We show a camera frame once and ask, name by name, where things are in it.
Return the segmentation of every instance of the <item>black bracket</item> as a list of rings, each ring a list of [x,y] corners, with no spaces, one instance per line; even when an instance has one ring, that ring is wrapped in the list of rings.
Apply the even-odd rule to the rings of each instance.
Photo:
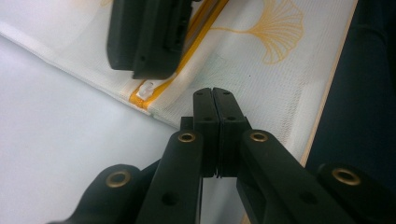
[[[251,223],[396,223],[396,199],[360,170],[323,165],[315,178],[268,132],[253,130],[233,94],[202,89],[160,161],[105,169],[58,224],[199,223],[203,177],[237,177]]]

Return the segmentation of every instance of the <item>metal rivet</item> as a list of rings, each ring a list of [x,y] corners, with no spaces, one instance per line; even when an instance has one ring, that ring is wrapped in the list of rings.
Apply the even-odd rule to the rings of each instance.
[[[357,186],[361,183],[361,179],[350,170],[345,168],[336,168],[332,170],[332,176],[341,183],[350,186]]]
[[[255,142],[265,142],[268,136],[265,133],[251,133],[250,138]]]
[[[195,134],[193,133],[181,133],[178,136],[178,141],[180,142],[189,143],[189,142],[193,142],[194,140],[195,140]]]
[[[106,178],[106,184],[110,188],[119,188],[126,185],[131,180],[131,175],[126,170],[113,172]]]

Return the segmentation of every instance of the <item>white surface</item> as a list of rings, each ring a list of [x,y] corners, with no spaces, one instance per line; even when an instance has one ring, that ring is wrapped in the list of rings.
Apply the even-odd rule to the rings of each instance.
[[[0,223],[68,218],[108,166],[158,160],[176,129],[0,36]],[[205,182],[202,223],[239,223],[234,179]]]

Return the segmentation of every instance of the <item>brass grommet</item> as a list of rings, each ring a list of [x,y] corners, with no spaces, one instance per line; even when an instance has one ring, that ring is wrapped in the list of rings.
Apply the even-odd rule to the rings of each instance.
[[[115,177],[118,175],[122,177],[122,180],[115,180]],[[111,175],[106,178],[106,184],[109,188],[114,189],[126,185],[131,179],[131,175],[127,170],[121,170],[111,173]]]
[[[250,138],[255,142],[265,142],[268,140],[268,136],[265,133],[251,133]]]
[[[350,186],[358,186],[361,183],[361,179],[355,173],[345,168],[335,168],[332,170],[332,176],[341,183]]]
[[[195,140],[195,134],[193,133],[181,133],[178,136],[178,141],[184,142],[184,143],[189,143],[193,142]]]

